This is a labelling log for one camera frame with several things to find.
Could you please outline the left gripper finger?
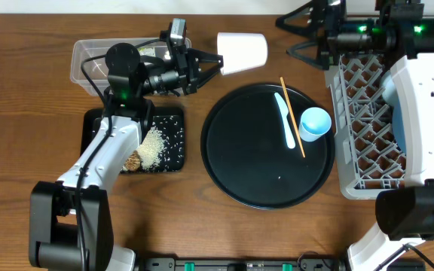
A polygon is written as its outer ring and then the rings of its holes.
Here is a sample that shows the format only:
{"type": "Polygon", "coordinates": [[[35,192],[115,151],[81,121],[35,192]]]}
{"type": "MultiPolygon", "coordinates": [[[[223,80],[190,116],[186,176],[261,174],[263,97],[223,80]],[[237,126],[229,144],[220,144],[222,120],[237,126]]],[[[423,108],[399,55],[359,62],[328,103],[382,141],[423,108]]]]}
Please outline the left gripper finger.
{"type": "Polygon", "coordinates": [[[223,67],[223,62],[216,63],[211,68],[207,69],[206,71],[200,71],[198,66],[194,70],[194,75],[192,78],[192,92],[196,93],[198,89],[203,87],[206,83],[208,83],[211,79],[213,79],[223,67]]]}
{"type": "Polygon", "coordinates": [[[194,48],[188,49],[188,55],[192,60],[198,63],[216,63],[218,66],[223,66],[222,55],[208,53],[194,48]]]}

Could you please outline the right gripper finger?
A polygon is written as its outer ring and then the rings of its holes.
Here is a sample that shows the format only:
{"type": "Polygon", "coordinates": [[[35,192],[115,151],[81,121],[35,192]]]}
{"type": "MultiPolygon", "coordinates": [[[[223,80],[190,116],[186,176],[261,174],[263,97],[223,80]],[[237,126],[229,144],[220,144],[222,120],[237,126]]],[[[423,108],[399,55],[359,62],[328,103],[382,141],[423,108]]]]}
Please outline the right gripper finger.
{"type": "Polygon", "coordinates": [[[311,38],[317,31],[317,1],[309,1],[296,10],[278,17],[275,26],[286,32],[311,38]]]}
{"type": "Polygon", "coordinates": [[[301,60],[302,62],[313,66],[316,69],[321,69],[321,64],[316,57],[308,56],[302,53],[306,49],[316,47],[317,43],[315,41],[305,41],[303,43],[295,44],[286,50],[286,53],[293,58],[301,60]]]}

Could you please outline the wooden chopstick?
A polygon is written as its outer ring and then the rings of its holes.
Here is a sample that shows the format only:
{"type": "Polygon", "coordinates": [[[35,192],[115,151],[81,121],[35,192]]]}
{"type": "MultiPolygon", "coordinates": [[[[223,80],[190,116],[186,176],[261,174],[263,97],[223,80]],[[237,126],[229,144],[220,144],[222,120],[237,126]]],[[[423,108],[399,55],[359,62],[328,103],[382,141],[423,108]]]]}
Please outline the wooden chopstick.
{"type": "Polygon", "coordinates": [[[286,101],[286,104],[287,104],[287,107],[288,107],[288,110],[289,110],[289,115],[291,117],[293,129],[295,131],[295,137],[298,140],[298,144],[299,144],[299,148],[301,149],[302,157],[306,158],[306,154],[305,154],[305,151],[304,151],[304,146],[302,144],[300,133],[298,131],[298,126],[297,126],[297,122],[296,122],[296,119],[295,119],[295,116],[294,116],[292,104],[290,102],[290,98],[289,98],[288,90],[287,90],[287,87],[286,87],[286,83],[285,83],[284,78],[282,76],[280,77],[280,83],[281,83],[281,86],[283,88],[283,94],[284,94],[285,101],[286,101]]]}

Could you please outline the pink cup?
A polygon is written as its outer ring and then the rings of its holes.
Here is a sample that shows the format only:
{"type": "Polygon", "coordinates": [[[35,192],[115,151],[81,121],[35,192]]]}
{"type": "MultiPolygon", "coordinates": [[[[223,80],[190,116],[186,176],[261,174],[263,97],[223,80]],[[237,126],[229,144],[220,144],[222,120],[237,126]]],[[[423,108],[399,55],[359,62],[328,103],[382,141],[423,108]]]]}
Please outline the pink cup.
{"type": "Polygon", "coordinates": [[[220,32],[217,51],[223,57],[222,75],[261,67],[268,57],[267,40],[258,33],[220,32]]]}

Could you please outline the light blue cup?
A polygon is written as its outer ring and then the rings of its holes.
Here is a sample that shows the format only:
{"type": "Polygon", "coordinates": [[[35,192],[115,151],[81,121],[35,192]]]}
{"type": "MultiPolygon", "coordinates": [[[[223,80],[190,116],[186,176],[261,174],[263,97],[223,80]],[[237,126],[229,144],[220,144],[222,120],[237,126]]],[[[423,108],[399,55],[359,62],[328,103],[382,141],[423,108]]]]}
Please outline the light blue cup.
{"type": "Polygon", "coordinates": [[[325,135],[332,127],[332,119],[323,108],[307,108],[301,114],[299,123],[300,138],[305,142],[314,142],[325,135]]]}

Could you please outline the brown food lump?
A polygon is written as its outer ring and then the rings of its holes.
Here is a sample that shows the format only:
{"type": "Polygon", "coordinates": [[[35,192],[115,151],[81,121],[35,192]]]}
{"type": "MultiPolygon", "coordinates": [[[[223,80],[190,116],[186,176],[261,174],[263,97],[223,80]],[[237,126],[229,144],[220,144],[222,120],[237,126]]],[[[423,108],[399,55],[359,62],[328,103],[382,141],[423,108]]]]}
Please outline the brown food lump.
{"type": "Polygon", "coordinates": [[[137,151],[134,151],[125,161],[122,170],[124,172],[135,172],[141,166],[141,160],[137,151]]]}

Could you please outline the dark blue plate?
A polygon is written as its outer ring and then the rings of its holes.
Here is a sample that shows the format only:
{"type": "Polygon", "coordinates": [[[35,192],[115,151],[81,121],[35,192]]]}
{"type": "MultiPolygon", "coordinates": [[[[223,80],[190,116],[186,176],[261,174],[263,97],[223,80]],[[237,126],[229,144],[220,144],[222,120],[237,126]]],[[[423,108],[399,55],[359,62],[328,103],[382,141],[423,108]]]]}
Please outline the dark blue plate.
{"type": "Polygon", "coordinates": [[[399,149],[403,153],[406,153],[405,130],[402,121],[402,111],[399,102],[397,102],[393,107],[392,129],[393,129],[394,138],[396,140],[399,149]]]}

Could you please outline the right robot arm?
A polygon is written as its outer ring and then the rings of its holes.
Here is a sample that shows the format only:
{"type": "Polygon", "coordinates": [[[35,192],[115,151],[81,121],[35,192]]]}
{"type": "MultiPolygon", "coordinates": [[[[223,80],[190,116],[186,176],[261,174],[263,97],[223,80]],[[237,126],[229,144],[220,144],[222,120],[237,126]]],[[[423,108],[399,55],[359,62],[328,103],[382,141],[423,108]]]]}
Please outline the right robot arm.
{"type": "Polygon", "coordinates": [[[434,240],[434,18],[419,1],[379,1],[377,20],[348,20],[343,1],[311,1],[276,26],[317,46],[306,63],[327,70],[338,57],[380,54],[399,97],[406,145],[405,186],[375,202],[376,224],[335,270],[384,270],[406,251],[434,240]]]}

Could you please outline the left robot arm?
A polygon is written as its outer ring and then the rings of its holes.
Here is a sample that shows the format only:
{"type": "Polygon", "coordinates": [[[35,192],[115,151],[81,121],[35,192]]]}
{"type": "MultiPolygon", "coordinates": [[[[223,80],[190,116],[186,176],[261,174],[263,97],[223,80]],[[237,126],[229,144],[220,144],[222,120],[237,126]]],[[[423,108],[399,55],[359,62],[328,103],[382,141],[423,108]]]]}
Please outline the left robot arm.
{"type": "Polygon", "coordinates": [[[220,72],[224,57],[188,48],[162,32],[170,59],[143,56],[118,43],[102,58],[109,86],[97,92],[104,109],[98,131],[57,181],[32,189],[29,262],[48,270],[133,270],[136,252],[114,243],[108,194],[125,162],[151,129],[154,93],[196,93],[220,72]]]}

